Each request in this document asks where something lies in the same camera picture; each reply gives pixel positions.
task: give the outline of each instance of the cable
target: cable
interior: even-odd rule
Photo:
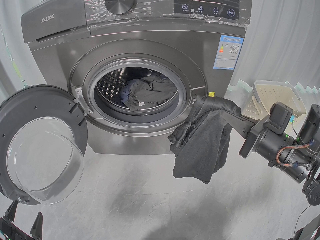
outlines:
[[[297,219],[296,226],[294,227],[293,237],[294,237],[294,235],[295,235],[295,233],[296,233],[296,228],[297,228],[297,224],[298,224],[298,221],[299,221],[300,216],[301,216],[301,215],[303,214],[303,212],[304,212],[305,210],[307,210],[310,206],[311,206],[311,204],[310,204],[306,209],[304,209],[304,210],[302,211],[302,213],[299,215],[299,217],[298,217],[298,219]]]
[[[311,142],[312,142],[312,140],[311,140],[308,144],[305,144],[305,145],[292,145],[292,146],[284,146],[284,147],[282,147],[282,148],[278,151],[278,153],[277,153],[277,155],[276,155],[276,157],[275,157],[277,163],[278,163],[279,165],[281,165],[281,166],[284,166],[284,167],[297,167],[297,166],[309,167],[309,166],[310,166],[310,163],[307,163],[307,162],[282,163],[282,162],[280,162],[280,160],[279,160],[279,156],[280,156],[280,153],[281,153],[282,151],[284,151],[285,149],[304,149],[304,148],[309,147],[309,146],[311,145]]]
[[[298,136],[296,130],[294,129],[294,123],[293,122],[291,123],[291,126],[292,126],[292,129],[293,129],[294,133]]]

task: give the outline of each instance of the plastic wrap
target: plastic wrap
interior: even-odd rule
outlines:
[[[115,15],[106,9],[105,0],[84,0],[86,21],[90,28],[164,17],[194,19],[246,28],[250,23],[251,4],[252,0],[135,0],[129,11]],[[233,13],[233,17],[229,16],[229,10]]]

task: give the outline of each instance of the aux logo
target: aux logo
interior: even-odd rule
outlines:
[[[51,20],[51,19],[54,19],[54,14],[52,14],[52,15],[50,15],[50,16],[48,16],[48,17],[43,18],[42,21],[41,21],[41,23],[47,22],[47,21],[49,21],[49,20]]]

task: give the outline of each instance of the door hinge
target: door hinge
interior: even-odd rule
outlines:
[[[78,87],[75,89],[75,103],[79,103],[83,109],[83,114],[86,117],[88,114],[93,114],[93,111],[88,107],[85,99],[83,98],[82,88]]]

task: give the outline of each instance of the control panel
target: control panel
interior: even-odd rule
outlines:
[[[252,0],[84,0],[87,24],[148,17],[250,22]]]
[[[175,14],[200,14],[239,19],[240,0],[174,0]]]

